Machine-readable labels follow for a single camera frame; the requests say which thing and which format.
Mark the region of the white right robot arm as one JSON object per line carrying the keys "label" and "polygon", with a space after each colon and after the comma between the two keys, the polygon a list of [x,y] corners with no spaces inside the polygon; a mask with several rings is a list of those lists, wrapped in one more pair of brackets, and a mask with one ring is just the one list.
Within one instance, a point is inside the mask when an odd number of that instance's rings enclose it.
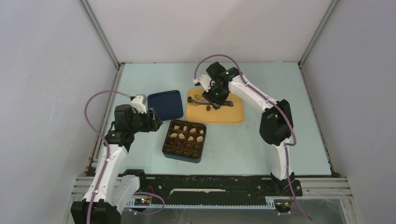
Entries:
{"label": "white right robot arm", "polygon": [[196,77],[193,82],[203,87],[202,97],[214,109],[225,106],[232,93],[261,114],[259,134],[264,142],[274,148],[271,174],[276,179],[271,183],[272,190],[277,195],[288,192],[290,182],[287,178],[292,171],[285,148],[295,145],[290,141],[296,139],[289,102],[285,99],[275,100],[248,81],[238,67],[225,69],[219,62],[212,63],[206,69],[206,74]]}

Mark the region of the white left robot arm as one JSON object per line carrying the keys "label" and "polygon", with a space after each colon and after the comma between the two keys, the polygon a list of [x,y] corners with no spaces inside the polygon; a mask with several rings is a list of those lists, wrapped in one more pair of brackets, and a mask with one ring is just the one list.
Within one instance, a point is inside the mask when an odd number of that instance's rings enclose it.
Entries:
{"label": "white left robot arm", "polygon": [[104,137],[102,160],[94,179],[81,201],[74,201],[71,214],[76,224],[119,224],[121,214],[131,196],[143,194],[148,182],[137,174],[126,174],[116,184],[119,168],[130,150],[136,133],[156,132],[162,125],[154,108],[145,106],[118,105],[114,121]]}

